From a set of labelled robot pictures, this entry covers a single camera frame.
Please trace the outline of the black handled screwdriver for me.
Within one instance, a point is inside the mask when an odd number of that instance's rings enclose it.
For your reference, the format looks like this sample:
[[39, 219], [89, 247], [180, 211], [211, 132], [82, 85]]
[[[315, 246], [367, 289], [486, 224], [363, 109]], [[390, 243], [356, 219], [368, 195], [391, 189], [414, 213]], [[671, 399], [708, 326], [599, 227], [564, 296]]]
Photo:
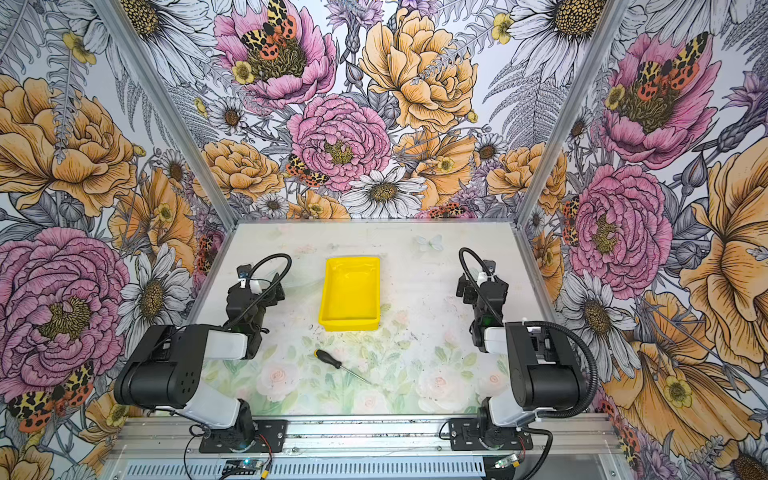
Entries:
[[333, 357], [329, 352], [327, 352], [325, 350], [322, 350], [322, 349], [317, 349], [314, 352], [314, 356], [318, 360], [320, 360], [322, 363], [327, 364], [327, 365], [333, 367], [336, 370], [345, 371], [346, 373], [352, 375], [354, 378], [362, 381], [363, 383], [371, 385], [371, 382], [368, 379], [364, 378], [360, 374], [358, 374], [358, 373], [354, 372], [353, 370], [351, 370], [350, 368], [346, 367], [343, 364], [342, 361], [340, 361], [340, 360], [336, 359], [335, 357]]

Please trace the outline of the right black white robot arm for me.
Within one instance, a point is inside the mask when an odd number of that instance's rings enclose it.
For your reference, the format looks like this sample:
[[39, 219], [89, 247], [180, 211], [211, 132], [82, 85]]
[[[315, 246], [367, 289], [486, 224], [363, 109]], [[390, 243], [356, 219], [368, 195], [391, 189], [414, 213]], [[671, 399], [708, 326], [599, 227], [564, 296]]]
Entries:
[[473, 345], [482, 353], [506, 358], [509, 384], [482, 400], [475, 419], [448, 421], [451, 449], [522, 452], [533, 447], [530, 424], [570, 418], [591, 403], [596, 384], [584, 377], [578, 360], [579, 353], [587, 359], [591, 354], [572, 331], [556, 323], [504, 320], [509, 285], [495, 275], [493, 261], [482, 261], [480, 272], [472, 274], [466, 254], [474, 252], [459, 251], [462, 274], [456, 296], [472, 307]]

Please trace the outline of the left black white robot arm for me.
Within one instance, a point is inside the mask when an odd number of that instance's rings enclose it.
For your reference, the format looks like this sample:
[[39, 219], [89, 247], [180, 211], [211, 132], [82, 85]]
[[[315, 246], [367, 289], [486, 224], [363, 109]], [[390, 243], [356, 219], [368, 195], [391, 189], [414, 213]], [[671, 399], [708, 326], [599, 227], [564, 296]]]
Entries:
[[289, 254], [276, 253], [248, 272], [239, 270], [237, 282], [227, 292], [221, 325], [148, 328], [115, 380], [117, 403], [190, 420], [216, 448], [266, 449], [269, 435], [254, 421], [248, 402], [205, 383], [202, 370], [211, 360], [255, 359], [268, 333], [266, 310], [285, 299], [282, 280], [291, 266]]

